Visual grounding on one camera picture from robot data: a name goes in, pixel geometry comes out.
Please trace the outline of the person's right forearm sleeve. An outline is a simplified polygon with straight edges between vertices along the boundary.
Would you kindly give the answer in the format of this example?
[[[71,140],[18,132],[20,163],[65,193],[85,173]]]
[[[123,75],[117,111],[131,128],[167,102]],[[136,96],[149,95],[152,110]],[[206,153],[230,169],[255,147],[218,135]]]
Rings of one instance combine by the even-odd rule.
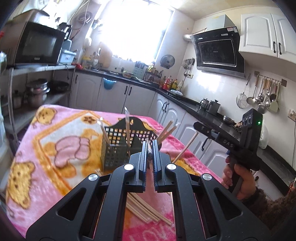
[[[262,189],[256,188],[255,193],[243,199],[242,203],[269,228],[271,233],[275,233],[295,208],[295,189],[285,197],[272,201],[267,199]]]

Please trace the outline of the person's right hand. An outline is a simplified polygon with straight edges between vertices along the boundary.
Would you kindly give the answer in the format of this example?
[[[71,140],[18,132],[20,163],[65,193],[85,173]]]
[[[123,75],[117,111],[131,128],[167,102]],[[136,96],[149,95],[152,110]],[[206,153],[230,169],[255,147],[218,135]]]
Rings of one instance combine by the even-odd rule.
[[[230,157],[228,156],[226,158],[226,166],[223,170],[222,175],[222,182],[221,184],[228,189],[229,187],[233,186],[233,170],[229,167],[230,163]],[[240,166],[238,164],[234,165],[234,172],[238,174],[242,179],[243,182],[241,184],[241,187],[236,195],[238,200],[248,199],[256,192],[256,183],[254,180],[253,174],[243,166]]]

